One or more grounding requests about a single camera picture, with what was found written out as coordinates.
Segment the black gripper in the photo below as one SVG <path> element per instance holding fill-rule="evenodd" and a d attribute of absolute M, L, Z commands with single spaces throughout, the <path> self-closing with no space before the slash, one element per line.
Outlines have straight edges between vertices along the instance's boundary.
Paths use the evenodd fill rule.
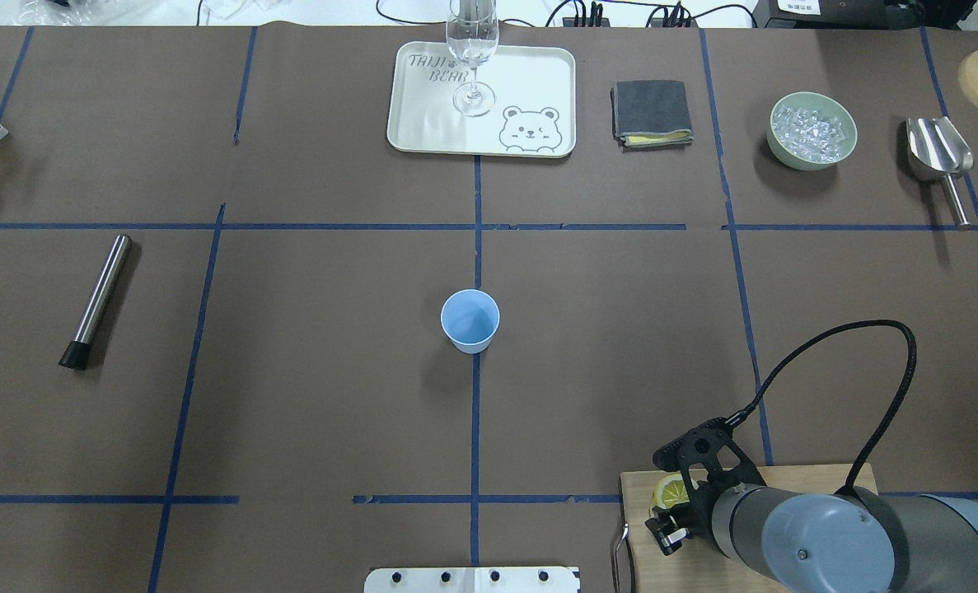
<path fill-rule="evenodd" d="M 718 541 L 711 528 L 714 504 L 721 497 L 721 491 L 716 487 L 698 487 L 687 489 L 690 502 L 678 504 L 669 510 L 663 510 L 668 517 L 662 522 L 648 522 L 647 529 L 662 555 L 673 555 L 683 547 L 686 538 L 700 538 L 711 549 L 718 548 Z"/>

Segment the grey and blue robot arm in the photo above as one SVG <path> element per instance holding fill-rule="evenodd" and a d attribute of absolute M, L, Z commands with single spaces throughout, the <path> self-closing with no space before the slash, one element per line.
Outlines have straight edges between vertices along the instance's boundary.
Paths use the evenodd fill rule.
<path fill-rule="evenodd" d="M 978 502 L 918 494 L 801 494 L 740 484 L 654 507 L 662 554 L 703 538 L 793 592 L 978 592 Z"/>

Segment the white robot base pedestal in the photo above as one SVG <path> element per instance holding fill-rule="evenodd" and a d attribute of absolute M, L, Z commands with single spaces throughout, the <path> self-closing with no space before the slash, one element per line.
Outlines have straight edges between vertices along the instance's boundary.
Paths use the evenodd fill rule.
<path fill-rule="evenodd" d="M 365 578 L 364 592 L 580 592 L 575 567 L 384 567 Z"/>

